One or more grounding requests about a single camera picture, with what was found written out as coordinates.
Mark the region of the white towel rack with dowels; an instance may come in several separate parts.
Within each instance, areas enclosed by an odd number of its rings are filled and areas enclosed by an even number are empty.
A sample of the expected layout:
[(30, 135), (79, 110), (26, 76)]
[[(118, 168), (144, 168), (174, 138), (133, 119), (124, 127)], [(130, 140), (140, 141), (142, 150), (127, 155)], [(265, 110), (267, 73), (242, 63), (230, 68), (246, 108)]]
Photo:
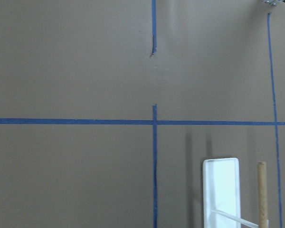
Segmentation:
[(202, 163), (205, 228), (267, 228), (266, 162), (257, 165), (258, 224), (241, 217), (240, 169), (237, 158), (206, 159)]

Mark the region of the aluminium frame post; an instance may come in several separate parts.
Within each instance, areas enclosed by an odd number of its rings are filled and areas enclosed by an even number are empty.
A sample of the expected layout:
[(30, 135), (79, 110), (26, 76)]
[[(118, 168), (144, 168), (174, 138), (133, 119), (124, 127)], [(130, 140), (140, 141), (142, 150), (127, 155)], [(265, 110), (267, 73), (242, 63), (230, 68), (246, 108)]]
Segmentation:
[(280, 3), (283, 3), (284, 1), (283, 0), (261, 0), (261, 2), (271, 5), (271, 6), (276, 6)]

